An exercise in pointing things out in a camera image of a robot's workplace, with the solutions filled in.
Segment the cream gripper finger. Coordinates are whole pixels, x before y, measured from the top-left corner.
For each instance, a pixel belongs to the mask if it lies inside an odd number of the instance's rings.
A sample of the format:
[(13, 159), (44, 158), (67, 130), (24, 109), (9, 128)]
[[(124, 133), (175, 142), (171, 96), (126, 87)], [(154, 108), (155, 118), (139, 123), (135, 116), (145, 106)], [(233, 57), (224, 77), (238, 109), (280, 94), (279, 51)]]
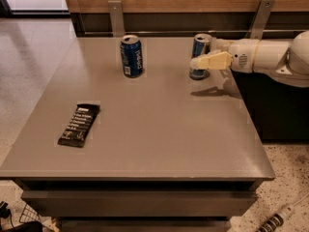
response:
[(211, 51), (214, 52), (228, 51), (231, 44), (232, 41), (213, 38), (211, 40)]
[(190, 67), (193, 70), (226, 70), (232, 64), (233, 57), (227, 51), (212, 51), (192, 58)]

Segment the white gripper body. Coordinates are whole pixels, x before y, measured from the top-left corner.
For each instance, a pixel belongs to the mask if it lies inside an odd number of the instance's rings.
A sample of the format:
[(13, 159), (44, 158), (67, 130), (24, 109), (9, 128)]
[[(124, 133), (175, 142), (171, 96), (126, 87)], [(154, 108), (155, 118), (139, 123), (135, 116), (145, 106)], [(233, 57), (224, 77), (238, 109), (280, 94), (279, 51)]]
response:
[(230, 44), (228, 52), (233, 60), (231, 69), (239, 73), (252, 73), (253, 62), (259, 40), (241, 39)]

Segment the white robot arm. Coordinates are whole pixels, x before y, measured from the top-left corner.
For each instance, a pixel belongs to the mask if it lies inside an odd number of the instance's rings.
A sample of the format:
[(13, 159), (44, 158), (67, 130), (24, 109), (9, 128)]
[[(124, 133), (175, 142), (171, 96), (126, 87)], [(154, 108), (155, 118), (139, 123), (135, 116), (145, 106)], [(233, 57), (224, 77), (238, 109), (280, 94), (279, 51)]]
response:
[(302, 32), (293, 40), (216, 39), (209, 53), (190, 61), (190, 68), (262, 73), (279, 83), (308, 88), (309, 32)]

